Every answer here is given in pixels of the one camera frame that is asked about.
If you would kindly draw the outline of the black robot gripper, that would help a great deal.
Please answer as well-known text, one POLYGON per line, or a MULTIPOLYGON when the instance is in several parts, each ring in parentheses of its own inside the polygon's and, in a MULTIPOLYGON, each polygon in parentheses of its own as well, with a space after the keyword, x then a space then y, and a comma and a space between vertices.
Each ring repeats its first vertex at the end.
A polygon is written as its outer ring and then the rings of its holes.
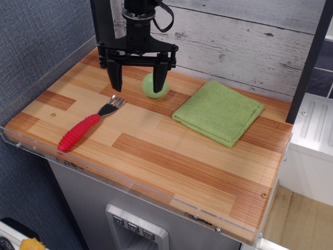
POLYGON ((176 67, 174 44, 158 41, 150 35, 150 20, 126 23, 126 35, 116 38, 109 29, 97 40, 99 61, 106 69, 111 86, 122 90, 122 65, 153 67, 153 92, 162 91, 167 72, 176 67))

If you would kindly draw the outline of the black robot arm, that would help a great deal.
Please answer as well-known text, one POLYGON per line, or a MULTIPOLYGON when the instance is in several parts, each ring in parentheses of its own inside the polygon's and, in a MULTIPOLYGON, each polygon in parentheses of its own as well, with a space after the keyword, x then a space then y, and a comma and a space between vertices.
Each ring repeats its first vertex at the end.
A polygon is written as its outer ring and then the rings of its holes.
POLYGON ((150 34, 156 23, 156 7, 170 15, 173 11, 163 1, 125 1, 122 17, 126 34, 117 38, 111 30, 113 18, 109 1, 91 1, 100 66, 107 70, 114 90, 122 89, 122 67, 153 68, 153 91, 162 91, 169 70, 176 66, 178 46, 158 41, 150 34))

